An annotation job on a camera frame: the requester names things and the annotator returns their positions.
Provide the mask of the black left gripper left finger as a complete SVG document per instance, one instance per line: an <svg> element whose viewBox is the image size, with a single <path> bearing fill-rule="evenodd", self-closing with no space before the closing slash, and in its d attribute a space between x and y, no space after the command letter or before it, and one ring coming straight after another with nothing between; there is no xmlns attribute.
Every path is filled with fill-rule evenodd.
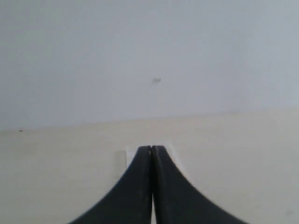
<svg viewBox="0 0 299 224"><path fill-rule="evenodd" d="M72 224L150 224L151 146L139 147L120 180Z"/></svg>

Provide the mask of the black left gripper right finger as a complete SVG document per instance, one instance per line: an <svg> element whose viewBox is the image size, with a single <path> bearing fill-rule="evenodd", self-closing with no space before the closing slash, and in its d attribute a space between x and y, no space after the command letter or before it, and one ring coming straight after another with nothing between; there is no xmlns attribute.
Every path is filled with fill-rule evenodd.
<svg viewBox="0 0 299 224"><path fill-rule="evenodd" d="M180 172L164 146L153 146L152 193L157 224L243 224L201 194Z"/></svg>

